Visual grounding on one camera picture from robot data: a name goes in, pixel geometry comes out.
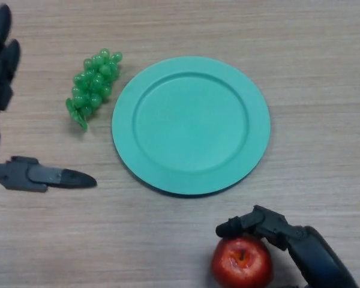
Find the teal plate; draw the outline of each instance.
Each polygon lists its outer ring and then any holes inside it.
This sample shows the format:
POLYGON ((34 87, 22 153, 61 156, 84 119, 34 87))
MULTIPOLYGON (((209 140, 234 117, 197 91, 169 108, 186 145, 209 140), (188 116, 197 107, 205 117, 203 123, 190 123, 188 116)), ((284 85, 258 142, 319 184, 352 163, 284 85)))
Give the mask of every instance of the teal plate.
POLYGON ((257 86, 238 69, 196 56, 167 59, 124 88, 112 118, 130 171, 168 193, 229 188, 258 164, 271 120, 257 86))

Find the bunch of grapes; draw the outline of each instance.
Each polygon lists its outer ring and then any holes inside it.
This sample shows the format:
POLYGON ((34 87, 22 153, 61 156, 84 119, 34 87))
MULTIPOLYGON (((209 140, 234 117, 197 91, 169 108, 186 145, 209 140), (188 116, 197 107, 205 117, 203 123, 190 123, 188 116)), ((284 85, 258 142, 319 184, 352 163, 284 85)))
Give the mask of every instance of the bunch of grapes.
POLYGON ((83 62, 84 72, 73 77, 72 99, 66 100, 71 117, 83 129, 87 129, 86 118, 91 116, 112 94, 112 86, 120 74, 119 62, 122 53, 110 54, 101 49, 99 54, 83 62))

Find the apple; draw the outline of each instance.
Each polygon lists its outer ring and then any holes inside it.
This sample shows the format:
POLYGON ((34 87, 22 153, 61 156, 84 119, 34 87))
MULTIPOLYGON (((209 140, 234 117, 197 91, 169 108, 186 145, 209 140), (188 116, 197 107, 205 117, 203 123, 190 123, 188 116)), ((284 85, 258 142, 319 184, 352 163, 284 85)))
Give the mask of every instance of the apple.
POLYGON ((271 254, 261 240, 250 235, 222 239, 211 269, 224 288, 265 288, 274 277, 271 254))

